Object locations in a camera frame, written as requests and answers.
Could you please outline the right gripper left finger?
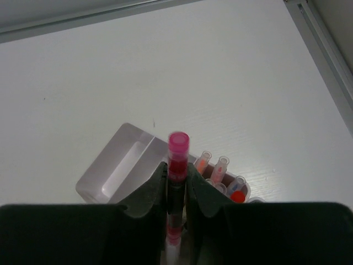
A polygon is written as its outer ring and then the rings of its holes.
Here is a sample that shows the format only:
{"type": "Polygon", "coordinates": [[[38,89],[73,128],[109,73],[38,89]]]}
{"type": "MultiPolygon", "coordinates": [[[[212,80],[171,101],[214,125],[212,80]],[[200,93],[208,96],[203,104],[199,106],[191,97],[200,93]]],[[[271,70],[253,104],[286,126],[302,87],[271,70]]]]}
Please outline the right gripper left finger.
{"type": "Polygon", "coordinates": [[[167,164],[113,204],[1,207],[2,264],[160,264],[167,164]]]}

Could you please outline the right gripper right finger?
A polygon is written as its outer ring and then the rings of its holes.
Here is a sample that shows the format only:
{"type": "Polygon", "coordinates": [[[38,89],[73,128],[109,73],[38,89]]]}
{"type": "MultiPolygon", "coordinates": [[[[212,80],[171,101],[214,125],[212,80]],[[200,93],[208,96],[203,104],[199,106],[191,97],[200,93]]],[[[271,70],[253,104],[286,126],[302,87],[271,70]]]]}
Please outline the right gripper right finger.
{"type": "Polygon", "coordinates": [[[331,202],[235,203],[188,164],[191,264],[351,264],[352,211],[331,202]]]}

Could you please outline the magenta pen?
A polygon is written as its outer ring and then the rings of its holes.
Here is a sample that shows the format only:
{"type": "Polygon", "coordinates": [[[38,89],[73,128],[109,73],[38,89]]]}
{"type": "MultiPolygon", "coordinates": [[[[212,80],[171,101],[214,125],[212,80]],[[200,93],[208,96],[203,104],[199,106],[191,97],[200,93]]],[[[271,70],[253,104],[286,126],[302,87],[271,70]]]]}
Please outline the magenta pen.
{"type": "Polygon", "coordinates": [[[171,133],[168,138],[167,233],[165,240],[167,264],[177,264],[179,257],[189,143],[189,136],[181,131],[171,133]]]}

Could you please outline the red pen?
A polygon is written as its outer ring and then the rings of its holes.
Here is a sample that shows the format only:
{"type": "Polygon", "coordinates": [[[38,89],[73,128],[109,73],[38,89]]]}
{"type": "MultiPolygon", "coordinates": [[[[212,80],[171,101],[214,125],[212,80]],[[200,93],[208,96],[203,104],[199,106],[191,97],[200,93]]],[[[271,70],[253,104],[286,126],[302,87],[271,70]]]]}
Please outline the red pen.
{"type": "Polygon", "coordinates": [[[246,196],[241,190],[235,191],[230,196],[230,199],[235,203],[244,203],[245,198],[246,198],[246,196]]]}

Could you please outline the light blue pen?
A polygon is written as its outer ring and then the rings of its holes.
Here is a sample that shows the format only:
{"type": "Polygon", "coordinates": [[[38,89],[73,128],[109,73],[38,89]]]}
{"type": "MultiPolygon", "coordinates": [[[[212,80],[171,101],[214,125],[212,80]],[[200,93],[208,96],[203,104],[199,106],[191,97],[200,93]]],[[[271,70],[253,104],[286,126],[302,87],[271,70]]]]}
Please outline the light blue pen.
{"type": "Polygon", "coordinates": [[[223,195],[227,194],[227,187],[223,183],[221,182],[215,183],[215,188],[223,195]]]}

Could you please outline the yellow pen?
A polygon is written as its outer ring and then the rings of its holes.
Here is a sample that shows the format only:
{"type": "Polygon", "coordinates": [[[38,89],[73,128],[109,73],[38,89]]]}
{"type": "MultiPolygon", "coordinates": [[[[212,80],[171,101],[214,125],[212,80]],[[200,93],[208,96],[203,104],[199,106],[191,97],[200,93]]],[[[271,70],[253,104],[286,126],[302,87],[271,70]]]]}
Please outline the yellow pen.
{"type": "Polygon", "coordinates": [[[266,201],[260,197],[252,197],[248,200],[248,203],[265,203],[266,201]]]}

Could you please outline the green pen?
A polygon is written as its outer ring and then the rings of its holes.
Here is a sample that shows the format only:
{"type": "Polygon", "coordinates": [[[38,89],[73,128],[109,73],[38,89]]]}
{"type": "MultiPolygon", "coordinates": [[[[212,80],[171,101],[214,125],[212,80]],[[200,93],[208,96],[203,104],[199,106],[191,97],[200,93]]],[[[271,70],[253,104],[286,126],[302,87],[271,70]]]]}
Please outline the green pen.
{"type": "Polygon", "coordinates": [[[212,180],[212,179],[210,179],[210,178],[208,178],[208,179],[205,179],[205,181],[208,183],[208,184],[210,184],[211,186],[215,186],[215,183],[214,183],[214,181],[212,180]]]}

